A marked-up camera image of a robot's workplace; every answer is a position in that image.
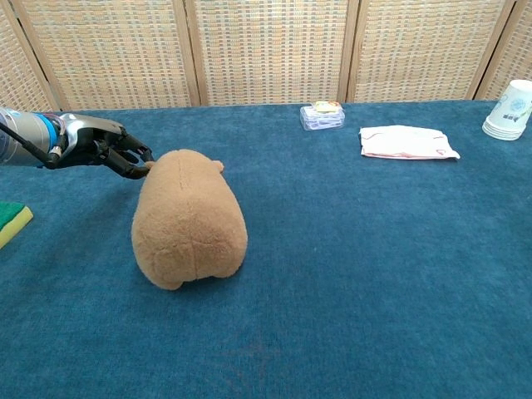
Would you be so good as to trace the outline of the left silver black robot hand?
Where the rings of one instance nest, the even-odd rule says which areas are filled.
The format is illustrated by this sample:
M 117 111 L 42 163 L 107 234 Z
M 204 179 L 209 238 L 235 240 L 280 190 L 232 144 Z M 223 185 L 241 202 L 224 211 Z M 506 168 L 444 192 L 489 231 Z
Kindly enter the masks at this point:
M 118 175 L 138 180 L 154 160 L 149 146 L 142 143 L 117 121 L 76 113 L 59 115 L 64 128 L 65 150 L 55 167 L 104 165 Z

